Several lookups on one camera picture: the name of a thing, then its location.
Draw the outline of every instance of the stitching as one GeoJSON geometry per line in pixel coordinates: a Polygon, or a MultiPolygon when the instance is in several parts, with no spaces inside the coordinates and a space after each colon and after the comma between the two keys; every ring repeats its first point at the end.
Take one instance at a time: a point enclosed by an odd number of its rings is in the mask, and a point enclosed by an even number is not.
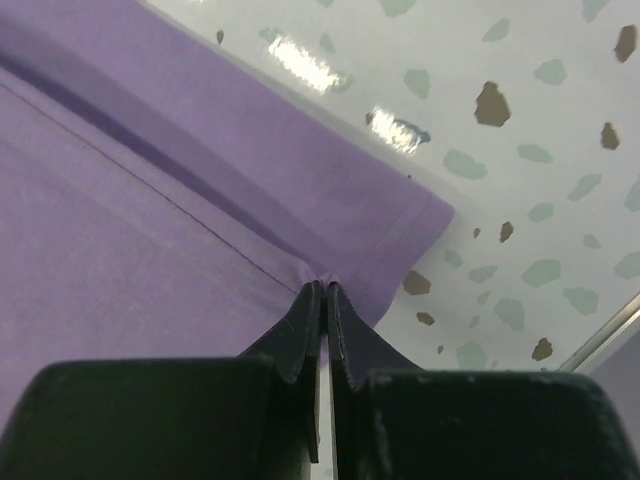
{"type": "MultiPolygon", "coordinates": [[[[427,202],[426,205],[424,205],[423,209],[428,209],[429,206],[431,205],[433,201],[433,198],[431,198],[429,200],[429,202],[427,202]]],[[[418,223],[418,220],[420,220],[422,218],[421,212],[418,212],[418,214],[416,215],[416,218],[413,219],[413,221],[407,226],[405,232],[401,235],[400,239],[397,242],[394,242],[393,247],[395,247],[398,243],[400,243],[404,237],[406,235],[408,235],[408,233],[413,229],[413,226],[418,223]]],[[[366,284],[368,285],[371,280],[378,274],[378,272],[380,271],[380,268],[382,268],[382,265],[386,262],[386,260],[392,255],[394,248],[390,248],[388,253],[386,255],[384,255],[380,261],[378,262],[378,264],[376,265],[375,270],[373,271],[373,273],[369,276],[369,278],[367,278],[366,280],[366,284]]]]}
{"type": "Polygon", "coordinates": [[[120,168],[121,170],[125,171],[126,173],[128,173],[129,175],[131,175],[133,178],[135,178],[136,180],[138,180],[139,182],[141,182],[143,185],[145,185],[146,187],[150,188],[153,192],[155,192],[156,194],[158,194],[160,197],[162,197],[164,200],[166,200],[169,204],[171,204],[172,206],[174,206],[177,210],[179,210],[180,212],[184,213],[185,215],[187,215],[189,218],[191,218],[194,222],[196,222],[198,225],[200,225],[202,228],[204,228],[207,232],[209,232],[210,234],[212,234],[213,236],[215,236],[218,240],[220,240],[222,243],[224,243],[227,247],[229,247],[231,250],[233,250],[234,252],[236,252],[241,258],[243,258],[244,260],[246,260],[250,265],[254,266],[255,268],[257,268],[260,272],[262,272],[264,275],[266,275],[268,278],[270,278],[271,280],[275,281],[276,283],[278,283],[279,285],[283,286],[284,288],[286,288],[287,290],[289,290],[292,293],[296,293],[295,290],[293,290],[291,287],[289,287],[288,285],[286,285],[285,283],[283,283],[282,281],[278,280],[277,278],[275,278],[273,275],[271,275],[269,272],[267,272],[266,270],[264,270],[262,267],[260,267],[259,265],[256,265],[251,259],[249,259],[246,255],[244,255],[241,251],[239,251],[236,247],[234,247],[233,245],[231,245],[228,241],[226,241],[224,238],[222,238],[220,235],[218,235],[214,230],[212,230],[209,226],[207,226],[204,222],[202,222],[201,220],[199,220],[198,218],[196,218],[195,216],[193,216],[191,213],[189,213],[187,210],[185,210],[183,207],[181,207],[180,205],[176,204],[173,200],[171,200],[169,197],[167,197],[165,194],[163,194],[161,191],[159,191],[157,188],[155,188],[153,185],[149,184],[148,182],[146,182],[144,179],[140,178],[138,175],[136,175],[135,173],[133,173],[132,171],[130,171],[129,169],[127,169],[125,166],[121,165],[120,163],[118,163],[117,160],[115,160],[114,158],[112,158],[111,156],[109,156],[106,152],[102,151],[100,148],[98,148],[97,146],[93,145],[91,142],[89,142],[88,140],[86,140],[85,138],[83,138],[82,136],[80,136],[79,134],[77,134],[76,132],[74,132],[73,130],[71,130],[70,128],[68,128],[67,126],[65,126],[64,124],[60,123],[56,118],[52,117],[51,115],[49,115],[47,112],[43,111],[42,109],[40,109],[38,106],[34,105],[32,102],[30,102],[27,98],[24,98],[22,95],[18,94],[17,92],[13,91],[10,87],[8,87],[7,85],[5,85],[3,82],[0,82],[0,88],[3,88],[4,90],[8,91],[9,93],[15,95],[16,97],[18,97],[20,100],[22,100],[23,102],[25,102],[26,104],[28,104],[30,107],[32,107],[33,109],[35,109],[38,113],[40,113],[41,115],[43,115],[45,118],[47,118],[48,120],[52,121],[53,123],[55,123],[56,125],[58,125],[60,128],[62,128],[65,132],[69,133],[70,135],[72,135],[73,137],[77,138],[78,140],[80,140],[81,142],[83,142],[84,144],[88,145],[89,147],[91,147],[93,150],[95,150],[96,152],[98,152],[100,155],[102,155],[105,159],[107,159],[108,161],[110,161],[111,163],[113,163],[114,165],[116,165],[118,168],[120,168]]]}
{"type": "MultiPolygon", "coordinates": [[[[420,187],[416,186],[414,188],[414,192],[413,194],[410,196],[409,198],[409,202],[412,203],[413,199],[418,195],[418,192],[420,187]]],[[[423,207],[423,208],[428,208],[429,205],[431,205],[431,202],[433,201],[433,197],[429,200],[429,202],[423,207]]],[[[370,257],[372,256],[373,251],[380,245],[382,244],[387,237],[389,236],[389,234],[391,233],[392,230],[394,230],[396,228],[396,226],[400,223],[400,221],[403,219],[403,217],[406,215],[405,214],[401,214],[399,215],[395,221],[389,226],[389,228],[387,229],[387,231],[385,232],[385,234],[380,238],[380,240],[378,240],[367,252],[367,254],[364,257],[364,260],[362,261],[362,263],[360,264],[360,267],[358,267],[358,269],[356,270],[356,276],[358,276],[358,274],[360,273],[360,271],[362,270],[362,267],[364,266],[364,264],[366,264],[367,260],[370,259],[370,257]]],[[[411,224],[408,226],[407,230],[411,230],[411,227],[413,227],[418,220],[421,218],[420,212],[418,212],[418,215],[416,215],[416,218],[411,222],[411,224]]],[[[382,267],[382,264],[392,255],[393,253],[393,248],[389,249],[389,252],[382,256],[382,258],[380,258],[380,260],[377,263],[377,265],[375,266],[375,269],[373,270],[373,272],[367,277],[366,280],[364,280],[364,283],[366,285],[369,285],[369,283],[371,283],[371,279],[377,275],[378,271],[380,270],[380,268],[382,267]]]]}

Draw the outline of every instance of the brown speck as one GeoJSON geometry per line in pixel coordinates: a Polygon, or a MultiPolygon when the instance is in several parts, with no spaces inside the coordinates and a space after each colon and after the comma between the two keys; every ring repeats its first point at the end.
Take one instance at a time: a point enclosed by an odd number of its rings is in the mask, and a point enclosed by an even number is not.
{"type": "Polygon", "coordinates": [[[505,222],[502,224],[502,229],[500,230],[500,243],[504,243],[509,240],[509,237],[513,234],[513,225],[511,222],[505,222]]]}
{"type": "Polygon", "coordinates": [[[616,52],[616,58],[620,63],[626,62],[631,54],[636,50],[636,43],[638,41],[638,29],[635,25],[627,25],[620,30],[620,36],[618,37],[618,43],[613,50],[616,52]]]}
{"type": "Polygon", "coordinates": [[[539,362],[545,358],[549,358],[552,353],[553,347],[551,346],[551,342],[546,338],[541,338],[538,345],[536,345],[536,348],[533,349],[531,358],[539,362]]]}
{"type": "Polygon", "coordinates": [[[409,295],[424,295],[431,290],[431,282],[414,270],[409,272],[402,286],[409,295]]]}
{"type": "Polygon", "coordinates": [[[620,139],[618,138],[618,134],[616,133],[613,125],[610,122],[604,124],[602,128],[602,133],[600,134],[600,144],[608,149],[615,150],[620,145],[620,139]]]}
{"type": "Polygon", "coordinates": [[[478,123],[482,125],[501,127],[511,117],[509,105],[504,95],[498,90],[497,83],[485,83],[482,92],[476,98],[476,104],[478,107],[475,116],[478,123]]]}
{"type": "Polygon", "coordinates": [[[416,317],[418,317],[420,323],[424,323],[425,325],[433,325],[435,323],[433,317],[426,312],[418,312],[416,313],[416,317]]]}

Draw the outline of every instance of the gray-green speck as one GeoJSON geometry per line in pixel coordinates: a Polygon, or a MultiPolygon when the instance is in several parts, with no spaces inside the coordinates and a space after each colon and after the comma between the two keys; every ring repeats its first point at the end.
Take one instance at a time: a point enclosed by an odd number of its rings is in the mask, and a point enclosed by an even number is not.
{"type": "Polygon", "coordinates": [[[598,310],[598,294],[585,288],[565,288],[562,296],[582,315],[590,315],[598,310]]]}
{"type": "Polygon", "coordinates": [[[640,177],[627,193],[627,198],[624,199],[624,206],[632,212],[640,210],[640,177]]]}
{"type": "Polygon", "coordinates": [[[485,303],[487,303],[487,300],[489,300],[489,295],[491,295],[490,291],[486,291],[478,295],[478,298],[476,299],[478,300],[478,305],[484,305],[485,303]]]}
{"type": "Polygon", "coordinates": [[[460,254],[454,250],[444,251],[444,261],[453,268],[460,268],[462,266],[462,258],[460,257],[460,254]]]}
{"type": "Polygon", "coordinates": [[[474,268],[469,272],[469,280],[476,283],[482,283],[493,277],[498,271],[497,265],[489,265],[488,267],[474,268]]]}
{"type": "Polygon", "coordinates": [[[527,213],[527,218],[529,218],[529,220],[531,220],[532,222],[540,223],[553,216],[553,209],[553,203],[539,203],[531,210],[529,210],[529,213],[527,213]]]}
{"type": "Polygon", "coordinates": [[[353,85],[355,79],[353,75],[346,74],[344,72],[336,72],[335,75],[338,77],[334,80],[333,85],[329,87],[329,92],[331,93],[342,93],[353,85]]]}
{"type": "Polygon", "coordinates": [[[600,245],[600,242],[598,241],[598,239],[591,235],[590,233],[586,234],[583,238],[582,238],[582,244],[587,247],[587,248],[601,248],[602,245],[600,245]]]}
{"type": "Polygon", "coordinates": [[[582,18],[593,22],[609,0],[582,0],[582,18]]]}
{"type": "Polygon", "coordinates": [[[404,84],[416,97],[426,99],[431,89],[431,78],[426,70],[407,70],[404,74],[404,84]]]}
{"type": "Polygon", "coordinates": [[[323,33],[322,35],[320,35],[319,43],[325,52],[336,53],[336,47],[333,45],[333,40],[331,40],[331,37],[328,34],[323,33]]]}
{"type": "Polygon", "coordinates": [[[524,307],[520,300],[503,298],[496,304],[493,311],[512,330],[520,331],[524,329],[524,307]]]}
{"type": "Polygon", "coordinates": [[[265,42],[271,44],[275,42],[278,38],[282,38],[282,32],[277,28],[263,28],[258,32],[260,38],[262,38],[265,42]]]}
{"type": "Polygon", "coordinates": [[[518,147],[520,158],[538,163],[551,163],[553,157],[539,145],[525,144],[518,147]]]}
{"type": "Polygon", "coordinates": [[[567,78],[567,72],[561,60],[555,58],[544,62],[534,72],[533,76],[547,85],[560,85],[567,78]]]}
{"type": "Polygon", "coordinates": [[[545,259],[533,262],[522,274],[524,283],[531,287],[541,287],[560,278],[562,265],[558,260],[545,259]]]}
{"type": "Polygon", "coordinates": [[[391,18],[404,15],[415,4],[416,0],[380,0],[384,14],[391,18]]]}
{"type": "Polygon", "coordinates": [[[613,267],[613,271],[620,278],[630,280],[640,276],[640,252],[630,253],[613,267]]]}
{"type": "Polygon", "coordinates": [[[599,173],[585,175],[580,180],[578,180],[578,184],[567,196],[567,199],[571,200],[572,202],[582,200],[584,197],[589,195],[591,191],[596,188],[598,184],[600,184],[600,182],[602,182],[602,175],[600,175],[599,173]]]}
{"type": "Polygon", "coordinates": [[[460,150],[451,149],[443,161],[444,168],[454,175],[470,180],[480,180],[487,176],[487,167],[460,150]]]}
{"type": "Polygon", "coordinates": [[[482,37],[483,42],[497,42],[509,35],[509,27],[511,21],[508,18],[498,20],[493,27],[491,27],[487,33],[482,37]]]}
{"type": "Polygon", "coordinates": [[[464,370],[482,369],[487,366],[489,357],[479,344],[467,342],[456,348],[458,366],[464,370]]]}

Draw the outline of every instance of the fabric fold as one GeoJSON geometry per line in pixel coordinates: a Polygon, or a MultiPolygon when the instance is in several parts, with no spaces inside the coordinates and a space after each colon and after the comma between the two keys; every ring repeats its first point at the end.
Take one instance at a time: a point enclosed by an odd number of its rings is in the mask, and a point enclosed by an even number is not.
{"type": "Polygon", "coordinates": [[[54,362],[236,355],[311,275],[88,125],[0,112],[0,429],[54,362]]]}
{"type": "Polygon", "coordinates": [[[0,7],[0,65],[321,276],[374,324],[452,209],[130,0],[0,7]]]}

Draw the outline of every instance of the terrazzo pattern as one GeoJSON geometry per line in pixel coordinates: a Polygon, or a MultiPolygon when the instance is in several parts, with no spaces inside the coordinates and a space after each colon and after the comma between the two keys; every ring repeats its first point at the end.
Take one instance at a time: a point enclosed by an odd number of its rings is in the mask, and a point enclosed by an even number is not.
{"type": "Polygon", "coordinates": [[[377,327],[413,361],[554,369],[640,291],[636,2],[147,3],[454,206],[377,327]]]}

